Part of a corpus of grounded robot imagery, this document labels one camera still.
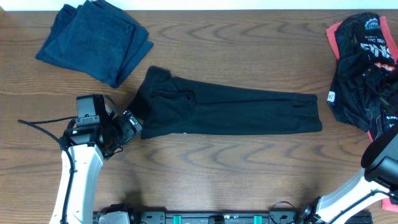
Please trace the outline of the black t-shirt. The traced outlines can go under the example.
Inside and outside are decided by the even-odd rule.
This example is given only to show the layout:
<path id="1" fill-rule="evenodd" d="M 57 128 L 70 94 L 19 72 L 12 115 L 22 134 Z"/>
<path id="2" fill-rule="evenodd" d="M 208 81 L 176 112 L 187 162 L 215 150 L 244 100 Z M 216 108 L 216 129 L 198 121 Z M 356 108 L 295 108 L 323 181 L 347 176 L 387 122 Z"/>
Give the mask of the black t-shirt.
<path id="1" fill-rule="evenodd" d="M 266 135 L 322 130 L 317 96 L 198 82 L 152 66 L 128 106 L 142 139 L 172 133 Z"/>

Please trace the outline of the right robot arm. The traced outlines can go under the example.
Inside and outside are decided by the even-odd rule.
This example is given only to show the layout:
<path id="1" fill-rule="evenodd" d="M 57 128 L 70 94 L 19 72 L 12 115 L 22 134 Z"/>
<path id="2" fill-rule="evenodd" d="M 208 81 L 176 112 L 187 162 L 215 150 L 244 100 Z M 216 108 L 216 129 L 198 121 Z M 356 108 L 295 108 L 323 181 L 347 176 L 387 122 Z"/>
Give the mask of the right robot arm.
<path id="1" fill-rule="evenodd" d="M 296 223 L 346 223 L 366 207 L 397 198 L 397 126 L 365 150 L 360 170 L 334 192 L 316 198 Z"/>

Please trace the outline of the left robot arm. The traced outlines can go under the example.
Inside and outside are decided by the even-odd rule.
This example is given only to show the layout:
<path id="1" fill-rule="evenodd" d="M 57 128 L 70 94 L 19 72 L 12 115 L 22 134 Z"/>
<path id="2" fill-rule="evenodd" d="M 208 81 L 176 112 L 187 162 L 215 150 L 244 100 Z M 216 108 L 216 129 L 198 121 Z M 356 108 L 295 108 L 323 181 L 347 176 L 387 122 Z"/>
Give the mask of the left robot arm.
<path id="1" fill-rule="evenodd" d="M 126 110 L 113 119 L 100 122 L 100 116 L 76 119 L 75 128 L 62 136 L 62 176 L 50 223 L 131 223 L 126 209 L 94 212 L 96 185 L 105 160 L 141 130 L 141 123 Z"/>

